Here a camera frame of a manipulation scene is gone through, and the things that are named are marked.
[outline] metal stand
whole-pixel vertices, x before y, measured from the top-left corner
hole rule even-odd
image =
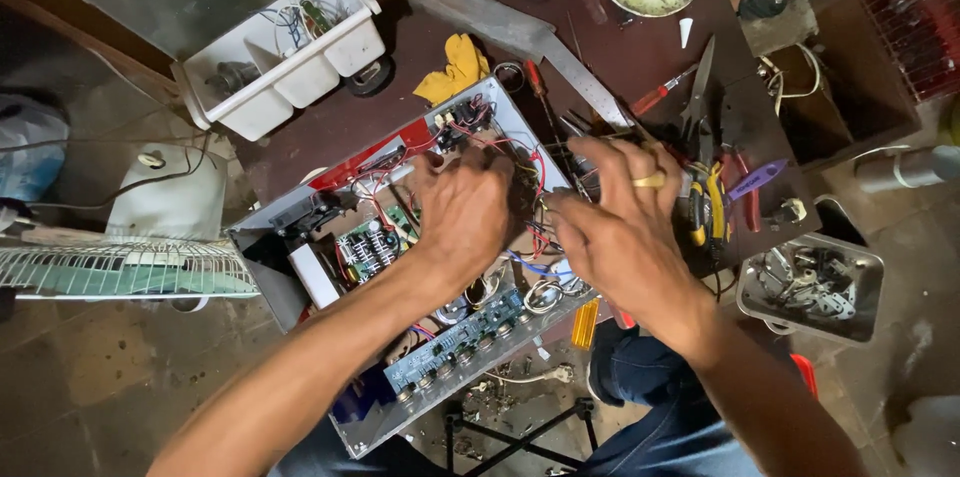
[[[491,430],[485,426],[480,426],[474,422],[464,421],[464,412],[463,407],[460,404],[455,404],[447,410],[446,414],[443,416],[443,427],[446,431],[446,468],[449,471],[453,471],[453,434],[460,432],[462,429],[466,428],[467,430],[473,430],[480,434],[484,434],[487,437],[492,437],[498,441],[503,441],[507,443],[507,448],[496,453],[489,459],[480,463],[474,467],[474,469],[463,473],[462,477],[475,477],[481,473],[487,471],[488,469],[494,467],[511,454],[519,451],[520,449],[533,453],[544,458],[552,459],[558,463],[569,466],[573,469],[577,469],[580,465],[583,464],[582,460],[577,458],[571,458],[567,455],[562,455],[556,451],[551,451],[550,449],[545,449],[544,447],[537,447],[533,444],[533,440],[540,437],[543,434],[546,434],[547,431],[557,426],[559,423],[564,422],[570,416],[577,415],[580,419],[586,424],[586,433],[590,439],[590,446],[594,451],[597,448],[597,436],[594,433],[594,422],[591,421],[591,417],[594,414],[595,406],[594,399],[590,397],[581,397],[577,398],[573,402],[573,407],[567,409],[566,411],[560,413],[559,415],[553,417],[549,421],[538,426],[534,430],[531,430],[529,434],[526,434],[522,437],[511,437],[507,434],[502,434],[496,430]]]

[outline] brown tabletop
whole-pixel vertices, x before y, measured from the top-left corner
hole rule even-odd
[[[608,21],[596,24],[584,0],[498,0],[525,14],[538,17],[557,27],[557,35],[574,47],[567,14],[570,13],[585,63],[610,91],[628,104],[642,97],[669,78],[700,60],[711,35],[716,35],[710,91],[715,111],[721,99],[729,105],[723,118],[723,139],[744,152],[751,167],[781,158],[793,162],[793,153],[783,128],[773,111],[773,103],[756,75],[757,65],[730,0],[694,0],[671,17],[636,18],[621,28],[619,9],[610,0],[600,0]],[[267,203],[293,188],[311,170],[341,162],[390,132],[427,111],[427,104],[412,94],[430,71],[446,64],[444,41],[455,29],[426,13],[411,11],[405,2],[382,3],[384,12],[376,18],[377,28],[395,65],[394,79],[378,95],[360,99],[345,89],[335,90],[313,106],[295,115],[266,139],[235,141],[237,157],[261,203]],[[686,49],[680,48],[678,20],[693,19]],[[491,64],[517,57],[505,51],[479,44]],[[589,115],[587,103],[546,61],[541,73],[550,104],[558,115],[572,109]],[[648,124],[680,124],[680,111],[690,100],[692,77],[672,90],[643,120]],[[514,101],[544,142],[552,142],[544,111],[527,90]],[[730,266],[776,244],[814,231],[820,221],[813,212],[810,193],[804,179],[792,163],[772,183],[761,189],[761,212],[766,213],[786,197],[803,200],[810,215],[800,225],[782,227],[778,232],[764,229],[749,233],[742,218],[735,224],[734,242],[728,246],[721,266]],[[691,269],[706,275],[709,267],[701,254],[685,253]]]

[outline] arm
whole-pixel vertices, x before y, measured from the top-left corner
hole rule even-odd
[[[512,164],[502,157],[488,164],[476,148],[438,174],[441,161],[414,160],[420,242],[222,387],[174,434],[150,477],[266,473],[325,416],[366,360],[494,262],[506,234]]]
[[[666,150],[592,138],[569,146],[597,166],[603,193],[599,205],[570,195],[547,198],[573,270],[686,359],[764,473],[865,477],[837,423],[783,364],[717,310],[714,296],[690,274],[670,222],[681,170]],[[633,179],[658,167],[666,186],[634,188]]]

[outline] white cone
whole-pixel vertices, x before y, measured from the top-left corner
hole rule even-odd
[[[689,17],[679,21],[679,48],[687,49],[687,40],[690,39],[690,27],[693,26],[693,19]]]

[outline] jeans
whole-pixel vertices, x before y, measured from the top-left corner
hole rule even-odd
[[[575,475],[761,475],[677,353],[652,336],[627,336],[614,349],[612,364],[612,381],[607,382],[611,394],[651,409],[600,445]],[[324,418],[268,476],[451,475],[402,437],[391,437],[359,460],[350,459],[346,452],[332,423]]]

